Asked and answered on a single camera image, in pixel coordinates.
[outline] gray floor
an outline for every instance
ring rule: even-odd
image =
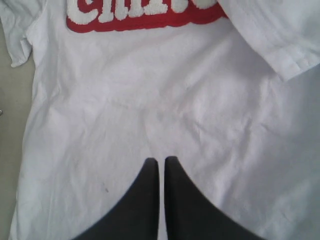
[[[11,68],[0,24],[0,240],[8,240],[14,212],[22,139],[32,98],[34,62]]]

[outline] white t-shirt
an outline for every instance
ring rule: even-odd
[[[257,235],[320,236],[320,2],[117,2],[0,1],[12,66],[36,66],[10,240],[74,238],[147,157],[163,200],[172,155]]]

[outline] t-shirt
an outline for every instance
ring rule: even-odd
[[[74,238],[148,157],[163,203],[167,156],[255,234],[317,239],[319,16],[318,0],[0,1],[12,66],[35,62],[9,239]]]

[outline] shirt sleeve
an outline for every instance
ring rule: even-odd
[[[320,0],[218,0],[246,42],[284,80],[320,63]]]
[[[45,0],[0,0],[0,18],[12,67],[28,60],[32,46],[28,42],[28,29],[38,19]]]

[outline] floor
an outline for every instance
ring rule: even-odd
[[[0,23],[0,240],[8,240],[16,203],[22,139],[32,99],[34,62],[11,68]]]

